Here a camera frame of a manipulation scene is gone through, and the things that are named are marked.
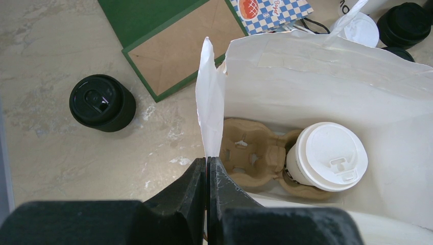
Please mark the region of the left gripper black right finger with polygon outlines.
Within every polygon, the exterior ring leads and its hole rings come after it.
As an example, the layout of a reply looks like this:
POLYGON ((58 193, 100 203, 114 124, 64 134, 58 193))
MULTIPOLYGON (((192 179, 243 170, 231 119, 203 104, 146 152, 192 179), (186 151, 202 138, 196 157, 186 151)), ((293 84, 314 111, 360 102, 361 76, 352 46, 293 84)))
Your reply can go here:
POLYGON ((206 162, 209 244, 363 244, 351 216, 338 208, 267 208, 227 174, 219 157, 206 162))

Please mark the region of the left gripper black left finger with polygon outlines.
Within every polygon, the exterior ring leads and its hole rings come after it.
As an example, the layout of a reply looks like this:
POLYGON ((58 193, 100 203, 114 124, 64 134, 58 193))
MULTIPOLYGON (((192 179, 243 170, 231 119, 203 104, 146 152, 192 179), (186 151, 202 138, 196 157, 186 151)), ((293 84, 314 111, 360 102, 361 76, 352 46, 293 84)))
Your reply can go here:
POLYGON ((1 244, 202 244, 206 160, 147 201, 33 201, 1 226, 1 244))

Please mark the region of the brown pulp cup carrier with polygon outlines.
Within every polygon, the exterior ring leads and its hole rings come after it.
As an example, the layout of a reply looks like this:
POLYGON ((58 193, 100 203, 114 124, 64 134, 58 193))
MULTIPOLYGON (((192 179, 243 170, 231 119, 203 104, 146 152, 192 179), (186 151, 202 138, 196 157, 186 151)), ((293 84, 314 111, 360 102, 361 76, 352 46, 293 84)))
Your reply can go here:
POLYGON ((332 192, 293 181, 285 171, 286 155, 300 133, 291 130, 277 135, 259 122, 226 119, 220 159, 227 174, 241 187, 263 187, 275 180, 292 196, 327 200, 332 192))

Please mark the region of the white paper coffee cup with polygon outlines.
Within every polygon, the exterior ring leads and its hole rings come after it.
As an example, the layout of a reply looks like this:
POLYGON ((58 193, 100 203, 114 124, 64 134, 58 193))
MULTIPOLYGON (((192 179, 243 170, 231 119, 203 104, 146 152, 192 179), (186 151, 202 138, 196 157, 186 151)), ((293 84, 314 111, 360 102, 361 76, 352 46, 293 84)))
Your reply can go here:
POLYGON ((301 172, 297 160, 297 144, 295 144, 290 148, 286 156, 286 173, 293 181, 302 185, 312 186, 312 183, 301 172))

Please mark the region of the brown kraft paper bag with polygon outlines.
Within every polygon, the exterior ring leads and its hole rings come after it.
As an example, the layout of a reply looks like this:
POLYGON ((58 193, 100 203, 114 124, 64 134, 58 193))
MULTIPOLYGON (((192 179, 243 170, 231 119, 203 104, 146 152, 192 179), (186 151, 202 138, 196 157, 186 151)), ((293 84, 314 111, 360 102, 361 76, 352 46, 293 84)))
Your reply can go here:
POLYGON ((337 33, 257 34, 230 43, 216 68, 203 43, 196 83, 207 156, 221 145, 224 117, 301 128, 340 123, 367 150, 366 176, 341 196, 326 228, 365 244, 432 244, 432 68, 337 33))

